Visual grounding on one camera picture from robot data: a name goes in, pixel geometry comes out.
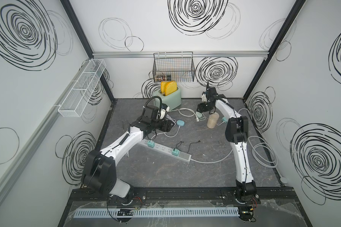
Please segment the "mint green earbud case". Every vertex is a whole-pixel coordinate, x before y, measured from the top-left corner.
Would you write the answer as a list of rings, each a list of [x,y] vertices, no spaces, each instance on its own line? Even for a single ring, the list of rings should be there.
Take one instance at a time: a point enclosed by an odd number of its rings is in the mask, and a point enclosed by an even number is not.
[[[198,111],[195,112],[197,119],[202,119],[204,117],[204,115]]]

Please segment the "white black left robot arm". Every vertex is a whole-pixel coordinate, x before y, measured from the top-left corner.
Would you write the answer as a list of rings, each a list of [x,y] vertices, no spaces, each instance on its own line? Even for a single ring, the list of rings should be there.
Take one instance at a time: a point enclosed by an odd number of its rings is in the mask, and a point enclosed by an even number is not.
[[[129,203],[133,187],[118,179],[116,166],[137,143],[152,132],[169,132],[175,123],[166,118],[169,107],[159,96],[146,101],[142,114],[112,144],[101,150],[91,151],[86,158],[81,183],[102,195],[113,195]]]

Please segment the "blue earbud case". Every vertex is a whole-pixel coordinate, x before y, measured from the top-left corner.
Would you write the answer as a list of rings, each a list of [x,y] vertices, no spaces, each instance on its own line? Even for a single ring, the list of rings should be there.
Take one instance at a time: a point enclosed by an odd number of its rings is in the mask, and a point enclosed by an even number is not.
[[[176,121],[176,124],[179,126],[179,127],[183,127],[185,125],[185,122],[183,120],[177,120]]]

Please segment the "yellow toast slices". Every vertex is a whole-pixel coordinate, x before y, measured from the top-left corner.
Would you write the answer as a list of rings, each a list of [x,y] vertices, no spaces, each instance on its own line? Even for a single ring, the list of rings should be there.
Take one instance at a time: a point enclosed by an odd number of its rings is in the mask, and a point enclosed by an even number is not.
[[[175,91],[177,91],[178,86],[177,82],[175,81],[170,81],[170,82],[161,82],[161,94],[163,96],[168,96]]]

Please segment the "white power strip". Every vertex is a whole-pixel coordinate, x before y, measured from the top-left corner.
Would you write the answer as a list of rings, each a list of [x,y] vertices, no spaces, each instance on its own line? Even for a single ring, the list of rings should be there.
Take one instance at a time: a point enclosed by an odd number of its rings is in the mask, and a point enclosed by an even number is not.
[[[176,157],[176,156],[172,155],[172,153],[171,153],[173,148],[164,146],[164,145],[156,143],[156,142],[155,142],[155,147],[151,148],[151,147],[148,147],[147,142],[148,142],[148,140],[142,140],[142,141],[138,142],[138,145],[143,146],[145,148],[149,148],[152,151],[157,151],[157,152],[159,152],[161,154],[170,156],[172,158],[175,158],[175,159],[187,162],[187,163],[189,163],[190,160],[191,160],[191,155],[188,154],[188,153],[180,151],[179,156]]]

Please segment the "teal charger with black cable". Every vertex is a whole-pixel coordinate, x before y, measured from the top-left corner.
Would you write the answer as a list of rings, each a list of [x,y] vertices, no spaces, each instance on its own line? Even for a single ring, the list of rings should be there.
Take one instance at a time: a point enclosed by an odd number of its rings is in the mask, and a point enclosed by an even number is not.
[[[179,156],[179,154],[180,154],[180,151],[177,149],[177,148],[174,148],[173,150],[172,150],[172,155],[174,155],[174,156],[176,156],[176,157],[178,157]]]

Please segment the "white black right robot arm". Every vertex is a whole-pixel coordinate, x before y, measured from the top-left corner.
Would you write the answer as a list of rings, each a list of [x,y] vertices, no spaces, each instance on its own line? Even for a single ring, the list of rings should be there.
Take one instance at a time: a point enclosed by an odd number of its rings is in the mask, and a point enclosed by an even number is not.
[[[240,115],[229,104],[225,95],[218,94],[216,88],[206,85],[202,93],[202,103],[198,104],[197,111],[200,113],[219,110],[227,119],[225,138],[232,147],[235,157],[236,189],[235,199],[238,203],[245,204],[257,194],[256,182],[254,181],[247,154],[247,139],[249,120]]]

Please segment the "teal charger with lilac cable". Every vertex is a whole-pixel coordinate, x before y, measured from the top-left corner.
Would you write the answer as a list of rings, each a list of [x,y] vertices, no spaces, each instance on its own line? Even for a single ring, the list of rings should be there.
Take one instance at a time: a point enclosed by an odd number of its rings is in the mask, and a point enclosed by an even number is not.
[[[155,147],[155,142],[153,140],[149,140],[147,142],[148,147],[154,148]]]

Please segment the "mint green toaster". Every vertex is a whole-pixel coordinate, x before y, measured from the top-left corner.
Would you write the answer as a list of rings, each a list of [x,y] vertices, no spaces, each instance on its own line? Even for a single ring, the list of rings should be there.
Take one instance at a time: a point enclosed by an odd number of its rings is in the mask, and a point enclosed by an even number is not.
[[[159,96],[162,99],[162,103],[166,104],[170,110],[174,110],[181,105],[181,89],[177,88],[177,90],[170,95],[164,96],[161,94],[160,89],[156,89],[152,96]]]

